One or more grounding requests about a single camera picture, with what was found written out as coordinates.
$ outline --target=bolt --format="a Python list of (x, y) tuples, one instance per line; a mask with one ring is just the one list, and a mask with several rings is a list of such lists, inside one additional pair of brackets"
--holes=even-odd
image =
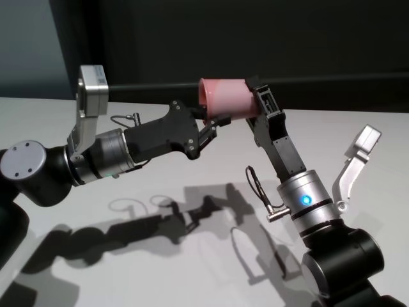
[(338, 211), (345, 212), (348, 209), (348, 204), (345, 201), (339, 201), (337, 207)]

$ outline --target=metal bracket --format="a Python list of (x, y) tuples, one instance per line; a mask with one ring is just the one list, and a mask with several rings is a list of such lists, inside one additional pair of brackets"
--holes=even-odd
[(68, 136), (68, 157), (81, 160), (95, 142), (98, 116), (108, 110), (108, 83), (102, 65), (82, 65), (77, 90), (77, 122)]
[(357, 135), (354, 142), (345, 152), (348, 160), (332, 186), (332, 196), (338, 210), (345, 212), (351, 196), (352, 185), (369, 160), (375, 144), (381, 137), (381, 132), (366, 125)]

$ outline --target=black cable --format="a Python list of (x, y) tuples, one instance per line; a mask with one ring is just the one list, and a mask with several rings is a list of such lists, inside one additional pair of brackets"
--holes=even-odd
[(124, 123), (121, 123), (121, 122), (115, 120), (115, 118), (124, 118), (124, 119), (126, 119), (126, 120), (131, 120), (132, 118), (129, 118), (129, 115), (113, 115), (113, 116), (111, 116), (111, 120), (112, 120), (114, 123), (116, 123), (116, 124), (118, 124), (118, 125), (121, 125), (122, 127), (125, 127), (125, 128), (127, 128), (127, 129), (130, 129), (130, 128), (131, 128), (131, 126), (125, 125)]
[(261, 201), (263, 201), (263, 199), (261, 198), (260, 194), (256, 191), (256, 189), (254, 188), (253, 184), (252, 184), (251, 181), (250, 181), (249, 170), (251, 170), (251, 169), (252, 169), (251, 166), (247, 166), (247, 167), (245, 168), (245, 176), (246, 176), (246, 178), (247, 178), (247, 182), (249, 183), (249, 185), (250, 185), (251, 189), (253, 190), (254, 194), (257, 195), (257, 197), (258, 197)]
[[(254, 188), (253, 184), (250, 181), (249, 171), (251, 173), (251, 176), (253, 177), (253, 181), (254, 181), (254, 184), (256, 186), (257, 191), (256, 191), (256, 189)], [(254, 169), (251, 166), (247, 166), (245, 168), (245, 176), (247, 177), (247, 181), (248, 181), (251, 189), (253, 190), (254, 194), (256, 194), (257, 197), (263, 202), (264, 206), (266, 206), (266, 207), (271, 206), (271, 207), (277, 208), (277, 209), (284, 206), (284, 204), (279, 205), (279, 206), (274, 206), (274, 205), (271, 204), (271, 202), (268, 199), (266, 193), (264, 192), (263, 187), (261, 186), (260, 181), (258, 180), (258, 178), (256, 176), (256, 172), (254, 171)]]

